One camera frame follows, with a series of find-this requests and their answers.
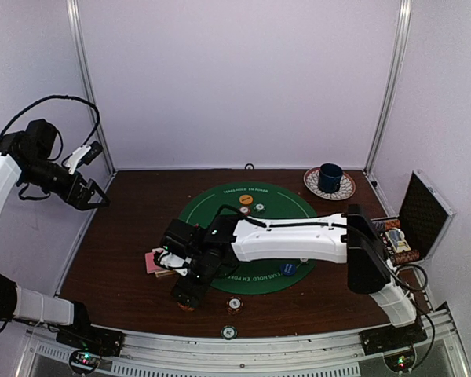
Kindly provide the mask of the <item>red chip stack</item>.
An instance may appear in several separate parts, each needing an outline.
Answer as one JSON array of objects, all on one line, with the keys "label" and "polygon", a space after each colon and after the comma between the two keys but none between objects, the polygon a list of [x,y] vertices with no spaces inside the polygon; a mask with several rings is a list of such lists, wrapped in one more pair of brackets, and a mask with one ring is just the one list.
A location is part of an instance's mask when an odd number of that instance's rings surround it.
[{"label": "red chip stack", "polygon": [[189,303],[178,302],[178,303],[177,303],[177,306],[178,306],[182,311],[185,311],[185,312],[193,312],[193,311],[195,311],[195,309],[196,309],[195,306],[193,306],[192,304],[189,304]]}]

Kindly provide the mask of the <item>round green poker mat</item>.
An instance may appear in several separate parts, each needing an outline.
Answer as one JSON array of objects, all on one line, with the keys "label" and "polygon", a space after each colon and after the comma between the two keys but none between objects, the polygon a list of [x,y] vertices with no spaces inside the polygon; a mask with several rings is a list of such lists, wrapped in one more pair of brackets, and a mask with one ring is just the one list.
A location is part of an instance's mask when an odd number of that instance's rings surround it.
[{"label": "round green poker mat", "polygon": [[[249,206],[239,203],[241,195],[254,198]],[[257,203],[266,206],[265,212],[255,212]],[[190,225],[206,228],[223,204],[239,209],[249,207],[256,218],[314,218],[315,210],[297,194],[277,185],[263,182],[236,182],[210,188],[192,199],[179,218]],[[294,263],[298,270],[293,276],[283,276],[279,271],[282,263]],[[304,279],[316,267],[316,262],[301,264],[298,259],[267,259],[240,263],[238,268],[227,268],[221,277],[213,280],[211,287],[234,295],[265,295],[281,291]]]}]

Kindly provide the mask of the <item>red backed card deck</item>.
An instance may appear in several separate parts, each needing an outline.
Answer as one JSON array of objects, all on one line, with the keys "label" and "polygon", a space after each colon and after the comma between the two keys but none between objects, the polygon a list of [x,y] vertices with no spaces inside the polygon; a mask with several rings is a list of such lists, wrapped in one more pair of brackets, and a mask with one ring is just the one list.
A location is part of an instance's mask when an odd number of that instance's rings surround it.
[{"label": "red backed card deck", "polygon": [[155,264],[155,253],[153,251],[148,252],[144,255],[145,268],[147,274],[155,274],[162,268]]}]

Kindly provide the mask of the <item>aluminium poker chip case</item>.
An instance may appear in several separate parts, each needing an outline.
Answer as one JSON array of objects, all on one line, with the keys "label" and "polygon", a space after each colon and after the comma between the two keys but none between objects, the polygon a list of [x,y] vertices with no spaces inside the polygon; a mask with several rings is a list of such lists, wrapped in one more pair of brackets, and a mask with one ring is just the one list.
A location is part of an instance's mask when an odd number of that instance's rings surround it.
[{"label": "aluminium poker chip case", "polygon": [[411,174],[398,215],[372,222],[394,266],[424,261],[433,256],[455,211],[421,171]]}]

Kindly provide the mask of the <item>left aluminium frame post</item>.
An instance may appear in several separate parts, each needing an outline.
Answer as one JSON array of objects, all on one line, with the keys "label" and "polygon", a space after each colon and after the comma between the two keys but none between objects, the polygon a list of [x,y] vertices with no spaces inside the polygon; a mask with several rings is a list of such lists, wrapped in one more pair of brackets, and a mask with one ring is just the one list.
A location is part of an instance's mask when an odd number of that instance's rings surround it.
[{"label": "left aluminium frame post", "polygon": [[[88,101],[96,104],[93,90],[93,83],[89,72],[89,64],[86,55],[86,48],[82,35],[82,23],[79,13],[79,2],[77,0],[67,0],[68,23],[71,29],[71,36],[75,45],[75,52],[78,59],[78,68],[82,79],[83,93]],[[104,135],[102,124],[95,131],[95,138],[103,147],[103,158],[109,175],[115,174],[115,165],[108,150],[108,143]]]}]

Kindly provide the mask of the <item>brown 100 chip stack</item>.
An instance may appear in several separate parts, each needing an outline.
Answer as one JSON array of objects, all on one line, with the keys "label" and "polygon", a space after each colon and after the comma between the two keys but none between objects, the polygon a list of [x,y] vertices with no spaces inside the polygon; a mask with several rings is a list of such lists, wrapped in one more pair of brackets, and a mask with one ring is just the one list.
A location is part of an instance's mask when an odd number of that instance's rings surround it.
[{"label": "brown 100 chip stack", "polygon": [[240,297],[231,297],[226,302],[226,311],[230,315],[236,315],[243,310],[243,301]]}]

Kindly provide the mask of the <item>playing card box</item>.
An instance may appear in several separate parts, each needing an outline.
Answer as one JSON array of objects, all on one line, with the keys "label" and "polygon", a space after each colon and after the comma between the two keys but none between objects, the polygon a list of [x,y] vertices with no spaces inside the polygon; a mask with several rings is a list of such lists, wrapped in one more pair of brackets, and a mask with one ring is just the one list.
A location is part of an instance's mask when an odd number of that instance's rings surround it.
[{"label": "playing card box", "polygon": [[162,278],[166,276],[175,276],[177,273],[175,270],[160,270],[154,272],[154,274],[157,278]]}]

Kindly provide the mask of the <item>dark blue mug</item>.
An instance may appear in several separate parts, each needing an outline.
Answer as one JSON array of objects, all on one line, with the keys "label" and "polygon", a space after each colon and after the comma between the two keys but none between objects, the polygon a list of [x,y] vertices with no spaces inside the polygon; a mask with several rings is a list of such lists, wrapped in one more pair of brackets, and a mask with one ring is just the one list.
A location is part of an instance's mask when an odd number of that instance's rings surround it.
[{"label": "dark blue mug", "polygon": [[340,189],[343,169],[333,163],[324,163],[319,167],[318,188],[325,193],[334,193]]}]

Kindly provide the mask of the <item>right aluminium frame post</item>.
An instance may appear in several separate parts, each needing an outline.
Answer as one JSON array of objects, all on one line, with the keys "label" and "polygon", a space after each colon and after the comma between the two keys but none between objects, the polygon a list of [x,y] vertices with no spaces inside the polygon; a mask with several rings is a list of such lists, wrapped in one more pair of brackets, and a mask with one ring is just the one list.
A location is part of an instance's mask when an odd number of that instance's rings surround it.
[{"label": "right aluminium frame post", "polygon": [[382,98],[382,106],[378,115],[378,121],[371,142],[370,151],[368,153],[367,161],[364,167],[364,173],[368,176],[373,174],[374,166],[382,140],[385,133],[385,128],[389,121],[390,112],[393,106],[394,98],[396,96],[396,87],[400,77],[403,61],[407,49],[407,43],[411,27],[411,11],[412,1],[400,1],[399,16],[396,23],[395,38],[392,49],[392,58],[389,65],[389,73],[385,86],[385,92]]}]

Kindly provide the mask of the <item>blue small blind button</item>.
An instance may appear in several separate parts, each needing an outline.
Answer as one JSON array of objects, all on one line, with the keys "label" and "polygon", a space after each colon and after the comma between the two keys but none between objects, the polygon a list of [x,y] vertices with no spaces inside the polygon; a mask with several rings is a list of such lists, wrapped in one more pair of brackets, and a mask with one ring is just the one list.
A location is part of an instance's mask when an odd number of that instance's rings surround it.
[{"label": "blue small blind button", "polygon": [[294,263],[282,263],[279,271],[283,276],[293,276],[297,273],[297,266]]}]

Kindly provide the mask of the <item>orange big blind button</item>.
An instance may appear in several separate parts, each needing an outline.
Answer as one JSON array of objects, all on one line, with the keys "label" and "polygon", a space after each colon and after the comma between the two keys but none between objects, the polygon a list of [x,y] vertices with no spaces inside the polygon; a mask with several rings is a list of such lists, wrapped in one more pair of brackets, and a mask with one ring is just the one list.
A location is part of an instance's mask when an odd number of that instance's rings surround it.
[{"label": "orange big blind button", "polygon": [[251,195],[244,194],[239,197],[239,203],[243,206],[249,206],[253,203],[254,198]]}]

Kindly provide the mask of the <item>green 20 chip stack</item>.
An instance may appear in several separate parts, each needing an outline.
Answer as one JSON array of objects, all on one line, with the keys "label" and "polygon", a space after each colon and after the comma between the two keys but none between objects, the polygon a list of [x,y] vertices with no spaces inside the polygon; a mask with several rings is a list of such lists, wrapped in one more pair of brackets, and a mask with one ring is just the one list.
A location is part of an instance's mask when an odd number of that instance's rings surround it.
[{"label": "green 20 chip stack", "polygon": [[225,340],[232,340],[238,335],[235,327],[227,325],[221,329],[221,337]]}]

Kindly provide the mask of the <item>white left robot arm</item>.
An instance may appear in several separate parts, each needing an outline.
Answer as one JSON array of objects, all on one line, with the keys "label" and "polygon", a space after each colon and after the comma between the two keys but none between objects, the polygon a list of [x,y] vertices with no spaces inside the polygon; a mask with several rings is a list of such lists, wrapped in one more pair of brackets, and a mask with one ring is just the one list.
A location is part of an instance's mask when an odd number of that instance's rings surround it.
[{"label": "white left robot arm", "polygon": [[[109,204],[99,185],[78,171],[100,153],[98,142],[77,147],[67,161],[58,164],[49,160],[49,146],[43,145],[41,139],[34,130],[0,136],[0,227],[7,223],[3,217],[8,214],[12,192],[19,185],[37,186],[80,211]],[[90,326],[84,304],[21,287],[0,273],[0,321],[12,320],[67,327],[68,338],[81,349],[89,349],[97,342],[97,331]]]}]

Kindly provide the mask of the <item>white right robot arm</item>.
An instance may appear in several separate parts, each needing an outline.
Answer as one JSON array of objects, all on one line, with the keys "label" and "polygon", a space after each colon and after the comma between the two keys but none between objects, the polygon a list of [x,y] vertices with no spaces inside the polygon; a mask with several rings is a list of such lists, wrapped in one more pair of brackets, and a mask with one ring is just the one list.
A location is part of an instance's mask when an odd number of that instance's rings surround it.
[{"label": "white right robot arm", "polygon": [[160,262],[180,275],[173,297],[189,308],[199,305],[222,268],[243,262],[295,259],[333,262],[348,267],[348,288],[369,295],[391,324],[386,338],[404,346],[417,333],[414,287],[396,272],[381,236],[363,209],[316,218],[255,218],[222,205],[208,226],[174,219],[161,246]]}]

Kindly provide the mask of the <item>patterned saucer plate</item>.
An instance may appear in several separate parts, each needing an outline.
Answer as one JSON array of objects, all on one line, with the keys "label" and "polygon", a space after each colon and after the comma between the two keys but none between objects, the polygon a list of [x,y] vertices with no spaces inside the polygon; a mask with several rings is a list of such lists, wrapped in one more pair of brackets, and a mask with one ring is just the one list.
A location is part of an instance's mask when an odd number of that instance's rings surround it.
[{"label": "patterned saucer plate", "polygon": [[356,191],[354,180],[342,168],[331,163],[307,170],[303,182],[316,196],[332,201],[348,199]]}]

